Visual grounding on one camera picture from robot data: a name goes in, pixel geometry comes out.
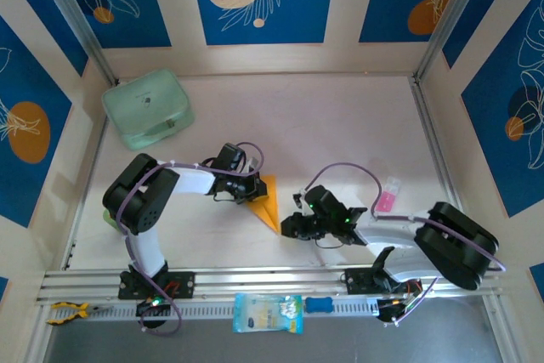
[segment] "gray floor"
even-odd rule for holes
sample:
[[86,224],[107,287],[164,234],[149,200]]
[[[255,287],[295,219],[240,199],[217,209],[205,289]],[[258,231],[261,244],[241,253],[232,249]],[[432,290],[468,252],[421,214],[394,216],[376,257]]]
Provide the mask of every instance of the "gray floor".
[[304,334],[234,334],[230,320],[186,320],[171,338],[135,322],[54,328],[46,362],[500,362],[479,298],[429,299],[398,328],[376,318],[308,318]]

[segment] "pliers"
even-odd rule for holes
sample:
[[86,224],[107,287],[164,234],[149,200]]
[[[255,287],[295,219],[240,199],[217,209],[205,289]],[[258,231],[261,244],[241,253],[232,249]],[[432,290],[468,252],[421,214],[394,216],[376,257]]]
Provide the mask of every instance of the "pliers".
[[51,309],[58,308],[71,308],[77,310],[73,315],[68,316],[64,319],[49,319],[47,323],[49,325],[58,326],[64,325],[65,323],[72,322],[75,319],[87,319],[90,315],[96,314],[103,310],[113,308],[113,305],[92,305],[90,303],[72,303],[72,302],[57,302],[51,305]]

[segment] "mint green case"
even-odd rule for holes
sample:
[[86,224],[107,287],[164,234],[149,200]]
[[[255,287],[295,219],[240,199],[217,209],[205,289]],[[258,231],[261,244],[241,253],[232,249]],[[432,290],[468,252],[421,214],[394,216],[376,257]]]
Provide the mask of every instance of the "mint green case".
[[189,98],[170,70],[157,70],[112,88],[102,103],[124,144],[131,150],[166,138],[195,120]]

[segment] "yellow paper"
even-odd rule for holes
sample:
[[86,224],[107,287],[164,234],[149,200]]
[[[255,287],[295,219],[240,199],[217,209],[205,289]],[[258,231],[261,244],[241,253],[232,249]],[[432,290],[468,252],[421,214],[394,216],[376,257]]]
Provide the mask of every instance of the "yellow paper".
[[266,184],[268,195],[256,201],[247,201],[246,204],[266,225],[276,233],[279,233],[281,227],[275,176],[273,174],[261,176],[261,180]]

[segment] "snack bag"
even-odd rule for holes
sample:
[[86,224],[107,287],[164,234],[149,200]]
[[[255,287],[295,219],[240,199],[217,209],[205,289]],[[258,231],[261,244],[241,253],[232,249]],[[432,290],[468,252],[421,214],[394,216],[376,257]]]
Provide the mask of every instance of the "snack bag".
[[237,293],[234,332],[303,332],[303,298],[300,295]]

